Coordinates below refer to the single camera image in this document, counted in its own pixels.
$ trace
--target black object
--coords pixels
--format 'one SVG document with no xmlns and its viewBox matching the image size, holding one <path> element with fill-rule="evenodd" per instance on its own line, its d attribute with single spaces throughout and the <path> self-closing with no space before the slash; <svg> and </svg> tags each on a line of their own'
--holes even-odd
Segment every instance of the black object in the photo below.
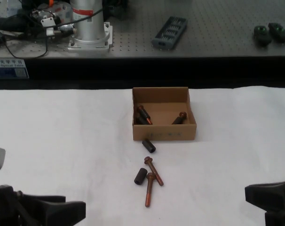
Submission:
<svg viewBox="0 0 285 226">
<path fill-rule="evenodd" d="M 160 29 L 152 44 L 156 48 L 172 49 L 184 32 L 188 20 L 171 16 Z"/>
<path fill-rule="evenodd" d="M 182 117 L 177 117 L 175 120 L 174 120 L 174 122 L 172 123 L 173 125 L 174 124 L 182 124 L 183 123 L 183 118 Z"/>
<path fill-rule="evenodd" d="M 0 17 L 0 30 L 10 32 L 26 32 L 28 30 L 29 20 L 22 16 L 13 18 Z"/>
<path fill-rule="evenodd" d="M 84 202 L 65 196 L 33 196 L 0 186 L 0 226 L 72 226 L 86 217 Z"/>
<path fill-rule="evenodd" d="M 267 46 L 272 42 L 272 38 L 265 26 L 256 26 L 254 28 L 254 38 L 261 46 Z"/>
<path fill-rule="evenodd" d="M 143 119 L 141 116 L 136 117 L 136 123 L 141 125 L 148 125 L 147 121 Z"/>
<path fill-rule="evenodd" d="M 249 185 L 245 198 L 266 211 L 266 226 L 285 226 L 285 182 Z"/>
<path fill-rule="evenodd" d="M 278 23 L 269 23 L 268 27 L 273 38 L 281 43 L 285 42 L 285 29 L 282 25 Z"/>
<path fill-rule="evenodd" d="M 141 168 L 134 179 L 134 183 L 141 185 L 143 183 L 143 180 L 146 178 L 147 173 L 148 171 L 145 168 Z"/>
<path fill-rule="evenodd" d="M 143 106 L 139 106 L 138 108 L 138 113 L 141 115 L 143 119 L 150 119 L 151 117 L 147 113 L 147 111 L 143 108 Z"/>
<path fill-rule="evenodd" d="M 149 141 L 148 139 L 144 139 L 142 141 L 142 144 L 144 145 L 145 148 L 147 148 L 147 150 L 150 153 L 153 153 L 156 150 L 156 147 L 151 143 L 151 141 Z"/>
</svg>

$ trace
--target metal table surface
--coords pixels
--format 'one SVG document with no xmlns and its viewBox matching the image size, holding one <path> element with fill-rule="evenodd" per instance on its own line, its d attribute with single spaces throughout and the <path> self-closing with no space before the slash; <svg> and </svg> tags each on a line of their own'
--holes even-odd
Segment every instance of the metal table surface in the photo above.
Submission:
<svg viewBox="0 0 285 226">
<path fill-rule="evenodd" d="M 7 1 L 0 1 L 0 16 L 6 16 Z M 170 16 L 188 19 L 188 26 L 174 50 L 153 48 L 151 40 Z M 280 23 L 285 28 L 285 0 L 130 0 L 126 18 L 109 19 L 114 44 L 103 55 L 67 50 L 68 39 L 50 42 L 46 58 L 114 57 L 275 57 L 285 56 L 285 44 L 272 42 L 259 48 L 253 40 L 256 25 Z M 10 41 L 19 57 L 35 57 L 44 43 Z M 0 57 L 11 57 L 0 47 Z"/>
</svg>

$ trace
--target bolt thread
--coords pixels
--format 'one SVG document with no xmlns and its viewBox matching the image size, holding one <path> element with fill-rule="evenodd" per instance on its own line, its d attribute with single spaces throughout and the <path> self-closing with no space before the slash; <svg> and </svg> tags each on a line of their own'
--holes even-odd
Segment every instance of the bolt thread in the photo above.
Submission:
<svg viewBox="0 0 285 226">
<path fill-rule="evenodd" d="M 151 204 L 151 194 L 147 193 L 145 206 L 150 207 L 150 204 Z"/>
<path fill-rule="evenodd" d="M 147 120 L 147 122 L 148 122 L 149 125 L 153 125 L 151 119 L 147 118 L 146 120 Z"/>
<path fill-rule="evenodd" d="M 155 178 L 158 181 L 159 185 L 163 186 L 163 181 L 162 181 L 162 179 L 160 178 L 160 176 L 158 174 L 155 174 Z"/>
</svg>

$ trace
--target gray tool holder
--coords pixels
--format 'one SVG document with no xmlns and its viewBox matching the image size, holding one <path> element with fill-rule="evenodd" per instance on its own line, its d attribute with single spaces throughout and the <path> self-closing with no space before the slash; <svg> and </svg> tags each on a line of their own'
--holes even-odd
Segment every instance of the gray tool holder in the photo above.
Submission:
<svg viewBox="0 0 285 226">
<path fill-rule="evenodd" d="M 188 21 L 185 18 L 171 16 L 161 28 L 152 44 L 156 48 L 172 49 L 186 28 Z"/>
</svg>

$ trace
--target label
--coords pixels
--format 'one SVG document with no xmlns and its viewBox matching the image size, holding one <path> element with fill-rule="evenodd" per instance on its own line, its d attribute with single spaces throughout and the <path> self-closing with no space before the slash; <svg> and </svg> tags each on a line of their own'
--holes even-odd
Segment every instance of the label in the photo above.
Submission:
<svg viewBox="0 0 285 226">
<path fill-rule="evenodd" d="M 0 59 L 0 79 L 28 79 L 24 60 Z"/>
<path fill-rule="evenodd" d="M 93 15 L 93 11 L 92 10 L 82 10 L 82 9 L 75 9 L 73 8 L 73 19 L 74 20 L 80 20 L 83 19 L 87 16 L 91 16 Z"/>
</svg>

